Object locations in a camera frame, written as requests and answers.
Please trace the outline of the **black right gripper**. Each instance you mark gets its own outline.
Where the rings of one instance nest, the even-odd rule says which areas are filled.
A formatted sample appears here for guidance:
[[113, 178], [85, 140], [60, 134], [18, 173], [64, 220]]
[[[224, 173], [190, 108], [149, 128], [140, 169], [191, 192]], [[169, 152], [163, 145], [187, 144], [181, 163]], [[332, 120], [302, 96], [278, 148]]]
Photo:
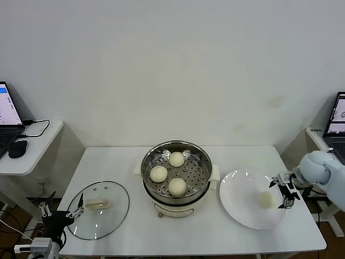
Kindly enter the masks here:
[[280, 175], [272, 178], [269, 187], [275, 185], [280, 186], [280, 191], [283, 197], [282, 204], [278, 206], [278, 209], [290, 209], [294, 205], [294, 200], [300, 200], [298, 192], [295, 190], [294, 185], [291, 182], [283, 182]]

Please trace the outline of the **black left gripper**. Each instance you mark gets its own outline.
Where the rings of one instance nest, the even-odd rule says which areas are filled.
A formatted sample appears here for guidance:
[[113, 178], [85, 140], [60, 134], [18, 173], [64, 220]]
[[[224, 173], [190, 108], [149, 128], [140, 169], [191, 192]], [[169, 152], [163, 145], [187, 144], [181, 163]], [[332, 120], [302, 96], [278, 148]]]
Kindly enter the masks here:
[[41, 202], [39, 209], [42, 214], [45, 226], [44, 235], [62, 235], [65, 227], [74, 223], [74, 218], [78, 218], [84, 212], [84, 194], [80, 195], [77, 208], [70, 212], [56, 210], [51, 212], [50, 203], [53, 201], [56, 191], [54, 191], [44, 202]]

